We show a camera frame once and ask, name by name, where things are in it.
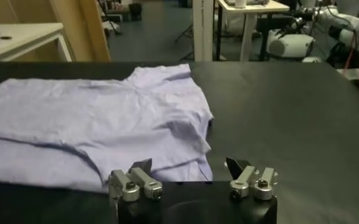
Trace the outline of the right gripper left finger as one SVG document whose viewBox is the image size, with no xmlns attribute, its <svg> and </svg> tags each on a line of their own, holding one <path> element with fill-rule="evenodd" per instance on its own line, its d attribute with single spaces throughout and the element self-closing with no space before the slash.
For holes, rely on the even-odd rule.
<svg viewBox="0 0 359 224">
<path fill-rule="evenodd" d="M 151 200 L 163 195 L 163 184 L 150 176 L 152 160 L 134 162 L 127 173 L 113 170 L 108 176 L 109 198 L 113 201 L 137 201 L 143 194 Z"/>
</svg>

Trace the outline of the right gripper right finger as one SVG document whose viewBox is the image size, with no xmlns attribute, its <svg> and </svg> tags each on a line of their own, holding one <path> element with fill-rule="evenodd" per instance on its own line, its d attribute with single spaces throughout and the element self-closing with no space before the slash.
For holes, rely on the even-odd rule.
<svg viewBox="0 0 359 224">
<path fill-rule="evenodd" d="M 274 168 L 266 167 L 262 172 L 249 161 L 226 158 L 233 180 L 230 182 L 231 196 L 241 200 L 252 196 L 257 200 L 271 200 L 275 197 L 275 188 L 278 184 L 278 173 Z"/>
</svg>

